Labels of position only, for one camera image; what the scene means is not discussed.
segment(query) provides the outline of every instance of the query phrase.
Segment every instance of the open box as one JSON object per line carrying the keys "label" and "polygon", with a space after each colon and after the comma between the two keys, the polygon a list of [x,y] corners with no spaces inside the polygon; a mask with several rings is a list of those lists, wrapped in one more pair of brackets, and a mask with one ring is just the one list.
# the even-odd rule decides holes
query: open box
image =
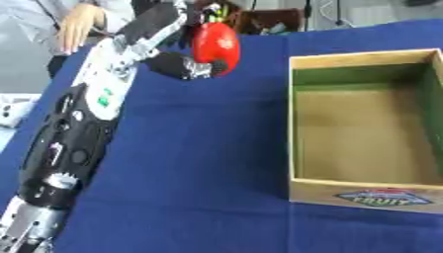
{"label": "open box", "polygon": [[293,202],[443,212],[439,49],[290,59]]}

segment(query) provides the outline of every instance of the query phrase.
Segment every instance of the robotic arm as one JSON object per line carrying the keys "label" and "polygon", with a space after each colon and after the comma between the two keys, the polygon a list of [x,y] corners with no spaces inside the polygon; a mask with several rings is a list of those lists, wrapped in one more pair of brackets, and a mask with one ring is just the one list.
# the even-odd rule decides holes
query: robotic arm
{"label": "robotic arm", "polygon": [[222,57],[197,62],[181,53],[160,52],[163,42],[191,20],[195,25],[203,18],[190,15],[182,0],[154,8],[95,45],[46,116],[20,168],[20,187],[0,219],[0,253],[52,252],[52,242],[112,141],[139,62],[146,60],[153,71],[184,80],[227,71]]}

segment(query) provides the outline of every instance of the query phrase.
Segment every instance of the table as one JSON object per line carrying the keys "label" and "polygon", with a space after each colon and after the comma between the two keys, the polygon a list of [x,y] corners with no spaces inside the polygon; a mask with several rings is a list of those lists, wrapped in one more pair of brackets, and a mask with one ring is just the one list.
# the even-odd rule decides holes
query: table
{"label": "table", "polygon": [[[288,57],[442,47],[442,20],[242,37],[225,78],[135,80],[119,133],[62,236],[61,253],[441,253],[443,216],[288,204]],[[87,53],[70,57],[0,156],[0,208],[44,112]]]}

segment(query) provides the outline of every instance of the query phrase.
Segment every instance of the human hand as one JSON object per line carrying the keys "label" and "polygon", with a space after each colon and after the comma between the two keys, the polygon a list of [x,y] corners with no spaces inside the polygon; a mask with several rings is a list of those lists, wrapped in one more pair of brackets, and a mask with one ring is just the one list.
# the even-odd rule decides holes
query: human hand
{"label": "human hand", "polygon": [[92,27],[103,27],[104,11],[95,5],[81,3],[72,9],[63,19],[58,33],[60,50],[66,54],[76,52],[83,46]]}

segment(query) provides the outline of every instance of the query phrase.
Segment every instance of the sleeve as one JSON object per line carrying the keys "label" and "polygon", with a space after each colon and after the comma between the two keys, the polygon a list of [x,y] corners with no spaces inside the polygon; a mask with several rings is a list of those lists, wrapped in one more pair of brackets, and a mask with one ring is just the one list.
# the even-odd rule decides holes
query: sleeve
{"label": "sleeve", "polygon": [[26,37],[47,48],[51,54],[63,54],[57,46],[54,21],[33,0],[2,0],[8,15],[13,18]]}
{"label": "sleeve", "polygon": [[131,0],[97,0],[106,16],[104,32],[114,34],[134,18]]}

